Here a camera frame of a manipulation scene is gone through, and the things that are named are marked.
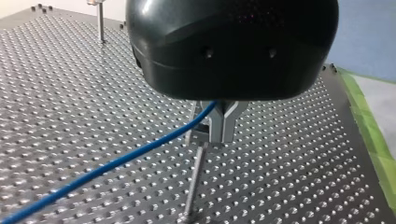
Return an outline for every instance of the green mat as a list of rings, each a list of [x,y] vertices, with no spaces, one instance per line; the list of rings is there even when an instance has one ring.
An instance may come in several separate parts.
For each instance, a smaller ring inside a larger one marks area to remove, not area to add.
[[[346,94],[351,103],[352,114],[369,151],[379,184],[384,191],[389,207],[396,215],[396,162],[389,152],[387,142],[375,122],[361,88],[352,76],[355,74],[342,68],[338,68],[338,72],[346,85]]]

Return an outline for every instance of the metal rod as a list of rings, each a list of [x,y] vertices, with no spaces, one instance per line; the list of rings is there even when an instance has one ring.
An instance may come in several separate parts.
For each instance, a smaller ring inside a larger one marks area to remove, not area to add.
[[[105,27],[103,25],[103,3],[97,5],[97,18],[98,18],[98,39],[100,43],[105,42]]]
[[[202,169],[204,168],[207,147],[208,143],[204,143],[202,147],[198,147],[197,159],[195,160],[194,171],[190,182],[189,195],[187,195],[186,209],[184,210],[185,219],[189,219],[192,214],[192,206],[198,190]]]

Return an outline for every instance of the black plastic housing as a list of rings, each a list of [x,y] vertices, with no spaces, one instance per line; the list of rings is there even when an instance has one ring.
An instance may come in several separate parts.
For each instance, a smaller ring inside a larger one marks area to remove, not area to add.
[[[316,80],[336,0],[128,0],[134,55],[156,91],[189,100],[275,100]]]

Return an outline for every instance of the mounting hole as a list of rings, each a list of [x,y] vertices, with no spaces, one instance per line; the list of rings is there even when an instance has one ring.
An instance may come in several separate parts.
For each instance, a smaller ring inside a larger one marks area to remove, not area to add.
[[[211,59],[213,58],[213,54],[215,53],[215,51],[212,48],[205,46],[202,48],[201,53],[206,59]]]
[[[277,54],[276,49],[268,48],[268,55],[270,56],[270,59],[275,58],[276,54]]]

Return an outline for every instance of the metal post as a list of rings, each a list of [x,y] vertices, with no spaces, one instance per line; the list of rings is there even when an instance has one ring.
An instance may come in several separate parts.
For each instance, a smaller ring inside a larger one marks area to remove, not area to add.
[[[97,18],[98,18],[98,40],[99,43],[105,43],[105,27],[103,25],[103,3],[98,3]]]
[[[204,143],[202,147],[198,147],[197,159],[194,164],[194,171],[192,173],[189,195],[187,195],[186,208],[184,210],[184,221],[188,222],[192,215],[192,207],[197,194],[198,185],[201,177],[202,170],[204,168],[205,154],[208,147],[208,143]]]

